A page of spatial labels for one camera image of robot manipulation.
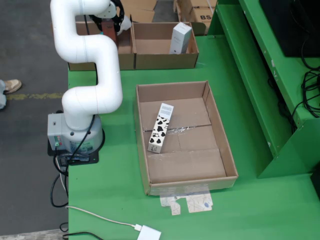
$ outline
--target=gray floor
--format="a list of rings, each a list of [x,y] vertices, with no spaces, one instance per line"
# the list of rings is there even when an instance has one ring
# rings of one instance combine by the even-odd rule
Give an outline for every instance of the gray floor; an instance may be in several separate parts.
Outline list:
[[[0,236],[53,230],[68,221],[67,210],[49,200],[57,172],[47,156],[47,115],[62,108],[68,83],[68,67],[54,48],[49,5],[0,0],[0,79],[23,83],[0,110]],[[155,12],[154,22],[178,21],[172,0],[159,0]],[[54,196],[59,204],[66,201],[60,184]]]

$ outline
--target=white box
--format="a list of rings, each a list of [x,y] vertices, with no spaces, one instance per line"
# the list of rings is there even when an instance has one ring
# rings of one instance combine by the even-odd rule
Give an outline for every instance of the white box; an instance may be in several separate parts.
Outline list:
[[[189,45],[192,27],[179,22],[173,28],[170,54],[185,54]]]
[[[169,122],[174,107],[165,103],[161,104],[158,116],[156,118],[151,137],[149,139],[148,151],[159,154],[164,144]]]

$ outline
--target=open cardboard box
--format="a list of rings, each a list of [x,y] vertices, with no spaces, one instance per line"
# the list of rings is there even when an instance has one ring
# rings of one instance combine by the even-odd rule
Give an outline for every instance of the open cardboard box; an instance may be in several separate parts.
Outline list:
[[[76,31],[79,35],[87,35],[86,23],[76,22]],[[94,22],[88,22],[88,28],[90,35],[100,34],[101,31],[98,29]],[[123,31],[118,36],[118,56],[120,70],[133,70],[135,69],[135,44],[131,28]],[[70,71],[94,71],[95,64],[93,62],[86,63],[69,63]]]
[[[184,54],[169,54],[174,27],[178,22],[132,24],[136,49],[135,69],[191,69],[196,66],[199,50],[194,32]]]
[[[174,106],[161,153],[147,151],[161,103]],[[137,85],[135,132],[145,194],[230,188],[238,172],[207,81]]]

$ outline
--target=green workbench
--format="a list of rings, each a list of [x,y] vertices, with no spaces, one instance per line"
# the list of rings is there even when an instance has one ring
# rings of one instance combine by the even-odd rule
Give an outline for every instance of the green workbench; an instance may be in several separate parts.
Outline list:
[[[196,38],[195,69],[122,71],[123,102],[101,115],[105,143],[99,163],[69,168],[69,205],[112,220],[147,225],[162,240],[301,240],[320,239],[320,201],[309,174],[258,176],[273,159],[266,132],[252,103],[243,71],[220,23],[220,34]],[[69,71],[69,87],[94,85],[91,71]],[[172,216],[158,196],[146,196],[139,167],[134,123],[137,84],[209,81],[229,140],[239,178],[234,187],[211,191],[212,211],[189,213],[180,199],[181,215]],[[132,227],[69,210],[69,232],[92,232],[104,240],[135,240]],[[71,240],[94,239],[72,236]]]

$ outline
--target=person's foot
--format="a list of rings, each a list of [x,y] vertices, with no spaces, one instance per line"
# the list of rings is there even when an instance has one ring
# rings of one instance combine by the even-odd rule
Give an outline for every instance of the person's foot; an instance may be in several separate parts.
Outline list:
[[[5,83],[4,94],[12,94],[22,86],[21,81],[19,81],[18,79],[7,80],[7,81],[4,81],[4,83]]]

